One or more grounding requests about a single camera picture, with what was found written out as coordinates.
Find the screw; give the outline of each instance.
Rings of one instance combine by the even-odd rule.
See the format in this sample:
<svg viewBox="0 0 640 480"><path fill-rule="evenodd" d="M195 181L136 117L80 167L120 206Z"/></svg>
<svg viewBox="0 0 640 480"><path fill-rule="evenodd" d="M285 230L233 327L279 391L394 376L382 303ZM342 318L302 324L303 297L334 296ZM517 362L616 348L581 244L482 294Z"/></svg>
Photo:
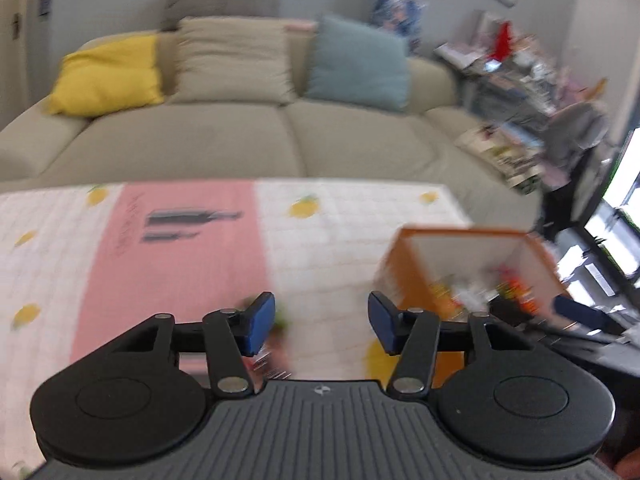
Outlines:
<svg viewBox="0 0 640 480"><path fill-rule="evenodd" d="M394 381L394 388L400 394L418 394L424 390L424 383L415 377L400 377Z"/></svg>
<svg viewBox="0 0 640 480"><path fill-rule="evenodd" d="M218 381L218 388L226 394L240 394L249 387L249 383L242 377L225 377Z"/></svg>

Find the circular cover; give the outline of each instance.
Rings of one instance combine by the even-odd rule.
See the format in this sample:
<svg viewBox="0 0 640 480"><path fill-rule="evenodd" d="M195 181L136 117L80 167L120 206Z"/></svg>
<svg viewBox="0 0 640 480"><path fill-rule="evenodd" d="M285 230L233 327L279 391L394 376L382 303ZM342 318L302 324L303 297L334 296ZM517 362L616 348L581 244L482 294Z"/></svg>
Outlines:
<svg viewBox="0 0 640 480"><path fill-rule="evenodd" d="M100 365L67 368L31 401L45 454L85 466L141 462L176 446L206 408L198 383L168 364L111 354Z"/></svg>
<svg viewBox="0 0 640 480"><path fill-rule="evenodd" d="M464 444L502 462L555 465L594 451L613 420L613 398L551 352L492 351L438 393L443 423Z"/></svg>

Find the beige sofa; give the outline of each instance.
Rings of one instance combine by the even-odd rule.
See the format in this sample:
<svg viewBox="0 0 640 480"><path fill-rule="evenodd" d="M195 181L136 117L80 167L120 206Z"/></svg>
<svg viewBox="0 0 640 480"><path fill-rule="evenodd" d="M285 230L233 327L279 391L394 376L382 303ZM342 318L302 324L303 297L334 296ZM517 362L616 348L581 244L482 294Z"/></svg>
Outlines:
<svg viewBox="0 0 640 480"><path fill-rule="evenodd" d="M287 34L292 79L302 96L313 34ZM160 34L166 94L174 91L176 47L174 33ZM0 190L187 178L433 182L446 184L477 224L530 229L540 196L509 190L454 145L478 120L456 107L448 71L418 58L410 59L410 69L407 114L300 97L283 107L164 104L88 121L49 116L39 102L0 132Z"/></svg>

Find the door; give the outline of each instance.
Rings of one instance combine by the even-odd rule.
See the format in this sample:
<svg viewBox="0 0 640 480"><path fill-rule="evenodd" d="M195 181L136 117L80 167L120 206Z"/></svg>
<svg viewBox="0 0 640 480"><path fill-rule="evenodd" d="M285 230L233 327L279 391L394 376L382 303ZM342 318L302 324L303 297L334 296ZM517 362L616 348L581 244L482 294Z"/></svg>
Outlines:
<svg viewBox="0 0 640 480"><path fill-rule="evenodd" d="M20 5L21 0L0 0L0 130L26 108Z"/></svg>

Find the sofa seat cushion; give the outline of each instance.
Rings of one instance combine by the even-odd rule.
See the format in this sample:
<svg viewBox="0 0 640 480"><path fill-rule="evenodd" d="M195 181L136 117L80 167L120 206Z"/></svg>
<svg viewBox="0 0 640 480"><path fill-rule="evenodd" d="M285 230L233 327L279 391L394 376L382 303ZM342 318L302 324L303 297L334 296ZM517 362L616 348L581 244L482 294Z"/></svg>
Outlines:
<svg viewBox="0 0 640 480"><path fill-rule="evenodd" d="M424 117L451 140L456 140L463 133L482 126L482 120L479 117L457 106L432 108L424 113Z"/></svg>
<svg viewBox="0 0 640 480"><path fill-rule="evenodd" d="M532 229L540 211L540 193L522 195L508 188L497 173L457 148L449 134L429 121L417 116L408 117L406 121L435 155L420 180L449 187L475 224Z"/></svg>
<svg viewBox="0 0 640 480"><path fill-rule="evenodd" d="M306 100L285 113L309 177L418 180L433 162L402 115Z"/></svg>
<svg viewBox="0 0 640 480"><path fill-rule="evenodd" d="M303 174L279 108L169 104L94 121L41 180L58 186L288 176Z"/></svg>

